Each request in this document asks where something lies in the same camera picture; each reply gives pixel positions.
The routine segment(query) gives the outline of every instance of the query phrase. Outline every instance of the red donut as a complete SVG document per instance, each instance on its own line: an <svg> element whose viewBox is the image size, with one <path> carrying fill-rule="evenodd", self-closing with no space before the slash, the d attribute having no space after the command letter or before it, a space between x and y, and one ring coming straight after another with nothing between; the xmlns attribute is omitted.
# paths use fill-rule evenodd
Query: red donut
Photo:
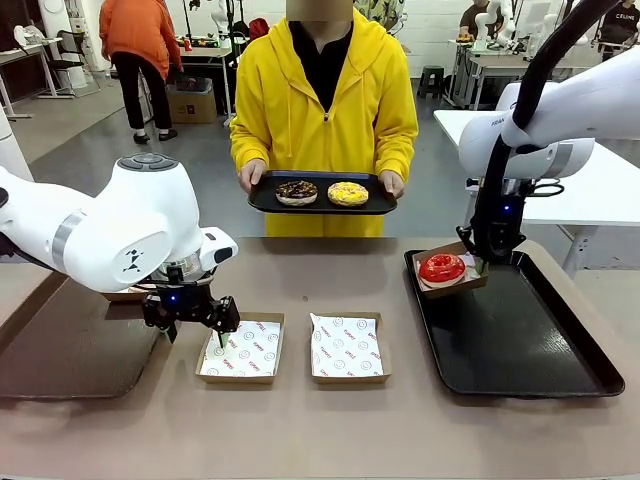
<svg viewBox="0 0 640 480"><path fill-rule="evenodd" d="M420 280L430 288L450 287L464 278L465 264L457 255L439 253L420 266Z"/></svg>

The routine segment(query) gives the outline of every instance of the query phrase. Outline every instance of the person in orange jacket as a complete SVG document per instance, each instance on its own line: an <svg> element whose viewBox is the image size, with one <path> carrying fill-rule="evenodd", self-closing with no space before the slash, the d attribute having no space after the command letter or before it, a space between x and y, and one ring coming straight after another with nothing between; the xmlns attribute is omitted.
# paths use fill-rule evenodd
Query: person in orange jacket
<svg viewBox="0 0 640 480"><path fill-rule="evenodd" d="M164 0L106 0L100 10L100 38L102 56L118 71L134 141L140 145L149 141L138 98L140 72L151 93L160 141L176 137L165 82L169 60L179 70L182 60Z"/></svg>

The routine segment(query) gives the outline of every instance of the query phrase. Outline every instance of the paper food tray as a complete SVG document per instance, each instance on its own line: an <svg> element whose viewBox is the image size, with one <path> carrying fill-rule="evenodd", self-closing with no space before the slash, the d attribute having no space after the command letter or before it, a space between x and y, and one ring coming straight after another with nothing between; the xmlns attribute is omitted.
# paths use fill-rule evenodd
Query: paper food tray
<svg viewBox="0 0 640 480"><path fill-rule="evenodd" d="M135 287L114 293L103 293L102 296L110 302L142 302L147 296L147 291Z"/></svg>
<svg viewBox="0 0 640 480"><path fill-rule="evenodd" d="M438 253L450 253L452 255L459 255L467 265L465 272L465 278L458 283L444 288L429 288L424 285L420 280L418 271L422 262L430 259ZM415 268L415 275L418 278L418 285L422 293L429 299L443 297L445 295L451 295L452 293L462 292L464 290L470 290L472 288L484 287L487 284L489 278L489 269L485 266L482 274L478 274L475 269L475 259L469 254L467 248L462 242L451 243L442 247L434 248L431 250L425 250L420 253L416 253L413 256L413 266Z"/></svg>
<svg viewBox="0 0 640 480"><path fill-rule="evenodd" d="M384 383L391 375L382 316L371 312L310 314L311 375L317 383Z"/></svg>
<svg viewBox="0 0 640 480"><path fill-rule="evenodd" d="M195 373L207 383L273 383L283 337L284 314L241 313L226 348L220 347L216 332L207 336Z"/></svg>

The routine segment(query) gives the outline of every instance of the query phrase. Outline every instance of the orange jacket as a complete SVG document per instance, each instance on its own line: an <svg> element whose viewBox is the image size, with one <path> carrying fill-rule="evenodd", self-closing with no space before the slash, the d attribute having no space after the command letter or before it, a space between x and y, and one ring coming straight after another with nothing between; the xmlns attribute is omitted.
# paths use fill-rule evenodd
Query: orange jacket
<svg viewBox="0 0 640 480"><path fill-rule="evenodd" d="M169 74L169 59L182 66L171 17L163 0L106 0L100 10L100 38L109 56L129 52Z"/></svg>

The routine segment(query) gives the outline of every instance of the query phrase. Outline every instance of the cardboard box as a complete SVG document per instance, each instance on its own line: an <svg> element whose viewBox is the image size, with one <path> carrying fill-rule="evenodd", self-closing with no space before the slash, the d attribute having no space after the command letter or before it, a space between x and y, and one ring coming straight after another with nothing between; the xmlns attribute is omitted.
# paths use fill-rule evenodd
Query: cardboard box
<svg viewBox="0 0 640 480"><path fill-rule="evenodd" d="M278 338L278 344L276 347L275 369L273 375L269 376L254 376L254 377L237 377L237 376L225 376L225 375L206 375L202 374L202 364L205 360L207 353L207 346L209 344L210 336L207 336L200 356L198 357L198 363L196 365L196 376L207 383L258 383L258 384L271 384L274 382L276 375L278 374L278 367L280 365L280 355L282 353L282 343L284 339L284 314L282 313L240 313L241 322L271 322L280 324L280 335Z"/></svg>
<svg viewBox="0 0 640 480"><path fill-rule="evenodd" d="M451 295L452 293L462 292L464 290L471 290L473 288L484 287L487 284L487 280L489 278L489 268L487 266L484 267L484 271L480 275L479 278L473 280L463 279L460 282L451 285L450 287L445 288L429 288L425 286L421 281L418 275L418 263L422 264L422 262L428 260L438 253L450 253L452 255L464 255L467 253L467 247L464 246L462 242L451 243L449 245L444 245L442 247L434 248L431 250L425 250L424 252L416 253L413 256L413 266L415 270L415 275L418 279L418 285L420 285L420 289L425 297L429 299L434 299L438 297L443 297L445 295Z"/></svg>
<svg viewBox="0 0 640 480"><path fill-rule="evenodd" d="M376 322L376 341L378 343L378 351L380 352L380 361L382 363L381 375L372 375L370 377L316 376L316 375L313 375L313 361L314 361L313 350L310 348L309 353L311 355L311 365L312 365L311 376L313 377L316 383L319 383L319 384L384 383L389 379L389 377L391 376L391 354L389 351L389 346L387 345L387 342L385 340L382 315L376 312L332 312L332 313L315 313L314 312L314 315L318 315L321 317L374 319ZM313 333L314 333L314 325L313 325L313 320L311 320L312 339L313 339Z"/></svg>
<svg viewBox="0 0 640 480"><path fill-rule="evenodd" d="M115 293L103 293L102 296L110 302L142 302L147 296L146 290L130 287Z"/></svg>
<svg viewBox="0 0 640 480"><path fill-rule="evenodd" d="M205 92L179 92L167 88L173 123L214 123L218 117L213 88Z"/></svg>

